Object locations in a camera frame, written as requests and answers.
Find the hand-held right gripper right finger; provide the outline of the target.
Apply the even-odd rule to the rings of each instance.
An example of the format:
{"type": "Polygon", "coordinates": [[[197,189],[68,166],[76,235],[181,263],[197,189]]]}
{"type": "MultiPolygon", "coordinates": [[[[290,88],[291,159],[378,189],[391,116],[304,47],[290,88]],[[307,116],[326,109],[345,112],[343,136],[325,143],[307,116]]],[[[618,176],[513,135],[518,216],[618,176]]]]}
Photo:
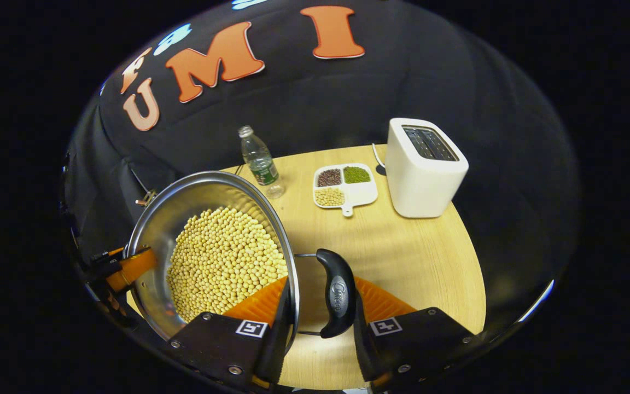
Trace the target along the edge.
{"type": "Polygon", "coordinates": [[[371,390],[404,391],[430,383],[482,349],[482,336],[442,309],[417,310],[360,277],[355,284],[355,351],[371,390]]]}

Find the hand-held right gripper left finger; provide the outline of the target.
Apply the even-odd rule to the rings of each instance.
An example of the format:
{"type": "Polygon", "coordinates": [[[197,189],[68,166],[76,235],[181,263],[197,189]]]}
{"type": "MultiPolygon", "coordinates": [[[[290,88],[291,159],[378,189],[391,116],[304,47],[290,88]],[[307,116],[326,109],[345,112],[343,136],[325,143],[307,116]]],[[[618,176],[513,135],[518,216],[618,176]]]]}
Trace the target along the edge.
{"type": "Polygon", "coordinates": [[[282,373],[290,335],[288,277],[223,314],[201,312],[169,340],[182,365],[240,391],[271,391],[282,373]]]}

